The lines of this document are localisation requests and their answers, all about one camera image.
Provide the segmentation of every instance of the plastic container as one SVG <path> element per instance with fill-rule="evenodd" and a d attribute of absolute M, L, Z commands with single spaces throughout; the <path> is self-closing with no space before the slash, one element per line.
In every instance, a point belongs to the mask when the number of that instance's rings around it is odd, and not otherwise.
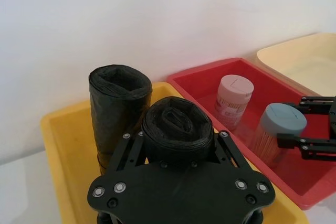
<path fill-rule="evenodd" d="M 301 209 L 309 209 L 336 191 L 336 162 L 304 160 L 296 148 L 289 150 L 276 169 L 271 169 L 249 148 L 267 105 L 278 102 L 298 104 L 303 93 L 283 83 L 250 62 L 234 58 L 184 70 L 168 77 L 184 98 L 199 105 L 215 128 L 225 128 L 216 118 L 214 103 L 222 76 L 237 74 L 254 84 L 250 102 L 236 130 L 234 140 L 242 153 L 272 180 Z M 306 137 L 328 138 L 328 116 L 306 115 Z"/>
<path fill-rule="evenodd" d="M 181 97 L 168 83 L 153 85 L 152 103 L 170 95 Z M 100 175 L 90 102 L 82 102 L 46 115 L 42 119 L 41 129 L 62 222 L 96 223 L 97 212 L 87 203 L 88 188 Z M 275 191 L 275 202 L 263 210 L 263 223 L 308 224 L 305 214 L 277 187 Z"/>
<path fill-rule="evenodd" d="M 299 136 L 307 126 L 305 116 L 282 103 L 271 103 L 261 116 L 250 150 L 268 167 L 276 168 L 288 149 L 278 148 L 277 134 Z"/>
<path fill-rule="evenodd" d="M 264 48 L 255 63 L 306 95 L 336 95 L 336 34 L 318 33 Z"/>
<path fill-rule="evenodd" d="M 229 74 L 222 77 L 218 87 L 215 108 L 221 123 L 229 130 L 234 130 L 251 99 L 254 86 L 248 79 Z"/>

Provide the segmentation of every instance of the plastic bin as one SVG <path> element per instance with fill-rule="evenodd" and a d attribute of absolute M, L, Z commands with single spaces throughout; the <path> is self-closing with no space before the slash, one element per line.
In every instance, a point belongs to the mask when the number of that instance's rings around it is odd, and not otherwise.
<path fill-rule="evenodd" d="M 255 63 L 307 95 L 336 95 L 336 34 L 319 33 L 264 48 Z"/>
<path fill-rule="evenodd" d="M 273 170 L 262 162 L 248 144 L 253 139 L 259 119 L 266 106 L 273 102 L 299 103 L 302 93 L 255 67 L 244 59 L 234 58 L 188 69 L 168 77 L 184 98 L 199 105 L 212 119 L 215 128 L 224 126 L 216 119 L 215 101 L 222 76 L 238 74 L 255 86 L 252 98 L 234 134 L 242 153 L 301 209 L 309 209 L 336 191 L 336 162 L 312 161 L 301 158 L 296 148 L 289 150 Z M 303 136 L 328 138 L 328 117 L 307 115 L 308 125 Z"/>
<path fill-rule="evenodd" d="M 152 103 L 181 95 L 168 83 L 153 84 Z M 62 222 L 96 223 L 97 213 L 87 203 L 92 181 L 100 175 L 93 138 L 90 102 L 79 103 L 46 115 L 41 122 L 49 166 Z M 305 214 L 277 187 L 274 204 L 263 210 L 265 224 L 307 224 Z"/>

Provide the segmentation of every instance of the yellow plastic bin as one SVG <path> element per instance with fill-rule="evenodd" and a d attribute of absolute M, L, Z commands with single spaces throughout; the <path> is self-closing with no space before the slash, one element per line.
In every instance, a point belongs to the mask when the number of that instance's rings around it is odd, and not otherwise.
<path fill-rule="evenodd" d="M 255 64 L 306 95 L 336 95 L 336 34 L 319 33 L 264 48 Z"/>
<path fill-rule="evenodd" d="M 153 84 L 152 103 L 167 96 L 182 97 L 170 84 Z M 93 138 L 90 102 L 46 115 L 41 121 L 45 147 L 64 224 L 96 223 L 87 203 L 92 181 L 100 175 Z M 264 224 L 307 224 L 305 214 L 277 187 L 274 204 L 263 210 Z"/>

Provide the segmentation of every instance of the black trash bag roll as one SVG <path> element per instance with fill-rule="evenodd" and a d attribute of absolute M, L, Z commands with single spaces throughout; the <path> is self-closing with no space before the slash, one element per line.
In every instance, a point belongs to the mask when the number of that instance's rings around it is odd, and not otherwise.
<path fill-rule="evenodd" d="M 194 103 L 182 98 L 167 97 L 153 104 L 141 126 L 150 162 L 189 165 L 206 160 L 214 151 L 210 118 Z"/>
<path fill-rule="evenodd" d="M 110 65 L 90 74 L 89 90 L 98 162 L 104 174 L 123 134 L 140 128 L 150 106 L 152 84 L 131 67 Z"/>

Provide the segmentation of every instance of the bolt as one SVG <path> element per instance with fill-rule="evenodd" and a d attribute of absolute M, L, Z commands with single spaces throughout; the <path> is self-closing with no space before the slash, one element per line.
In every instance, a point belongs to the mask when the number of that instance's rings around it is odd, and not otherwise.
<path fill-rule="evenodd" d="M 116 198 L 112 198 L 107 202 L 107 206 L 109 208 L 116 208 L 118 205 L 118 200 Z"/>
<path fill-rule="evenodd" d="M 93 191 L 93 196 L 94 198 L 98 198 L 100 196 L 102 196 L 105 192 L 105 189 L 102 187 L 97 187 L 94 191 Z"/>
<path fill-rule="evenodd" d="M 168 164 L 166 162 L 161 162 L 160 166 L 161 166 L 161 168 L 167 168 Z"/>
<path fill-rule="evenodd" d="M 252 195 L 247 195 L 245 199 L 251 205 L 254 205 L 257 202 L 256 198 L 253 197 Z"/>
<path fill-rule="evenodd" d="M 268 192 L 268 187 L 266 185 L 262 184 L 262 183 L 258 183 L 257 188 L 262 193 L 267 193 Z"/>
<path fill-rule="evenodd" d="M 130 133 L 125 133 L 125 134 L 123 134 L 122 137 L 123 137 L 124 139 L 128 139 L 128 138 L 131 137 L 131 134 L 130 134 Z"/>
<path fill-rule="evenodd" d="M 197 167 L 197 163 L 196 163 L 195 161 L 192 161 L 192 162 L 191 162 L 191 167 L 192 167 L 192 168 L 196 168 L 196 167 Z"/>
<path fill-rule="evenodd" d="M 114 185 L 114 191 L 119 194 L 126 190 L 126 184 L 124 182 L 118 182 Z"/>
<path fill-rule="evenodd" d="M 244 181 L 237 180 L 236 181 L 236 187 L 239 188 L 240 190 L 245 190 L 247 188 L 247 185 Z"/>
<path fill-rule="evenodd" d="M 220 136 L 222 137 L 227 137 L 229 134 L 227 134 L 225 131 L 220 132 Z"/>

